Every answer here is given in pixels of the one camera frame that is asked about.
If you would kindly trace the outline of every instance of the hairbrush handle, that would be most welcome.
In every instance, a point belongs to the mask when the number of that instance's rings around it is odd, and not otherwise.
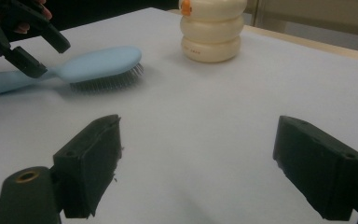
[[[0,93],[33,85],[52,77],[53,72],[50,69],[40,78],[27,77],[21,71],[0,72]]]

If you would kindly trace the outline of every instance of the white table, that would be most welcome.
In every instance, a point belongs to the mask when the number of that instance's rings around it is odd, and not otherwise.
[[[21,169],[51,167],[87,124],[119,114],[118,182],[96,217],[62,216],[63,223],[331,223],[284,176],[272,150],[280,115],[358,150],[358,60],[244,31],[234,60],[196,63],[180,49],[179,20],[149,8],[67,30],[72,47],[63,55],[39,37],[18,42],[48,66],[133,45],[145,75],[133,88],[100,95],[71,93],[59,80],[0,95],[0,188]],[[0,59],[0,71],[11,69]]]

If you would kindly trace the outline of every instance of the stacked white object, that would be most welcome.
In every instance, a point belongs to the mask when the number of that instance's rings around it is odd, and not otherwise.
[[[184,16],[180,23],[184,54],[203,63],[234,57],[241,48],[246,3],[247,0],[179,0]]]

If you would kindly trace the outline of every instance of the screw hole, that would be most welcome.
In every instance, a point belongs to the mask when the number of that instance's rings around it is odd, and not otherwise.
[[[29,171],[26,173],[21,174],[19,177],[17,177],[16,182],[19,184],[30,182],[34,179],[36,179],[39,176],[39,173],[36,171]]]

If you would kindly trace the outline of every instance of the orange cap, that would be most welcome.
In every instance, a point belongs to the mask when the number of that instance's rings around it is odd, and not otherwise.
[[[190,16],[191,14],[191,6],[190,6],[190,0],[183,0],[181,5],[181,13],[184,16]]]

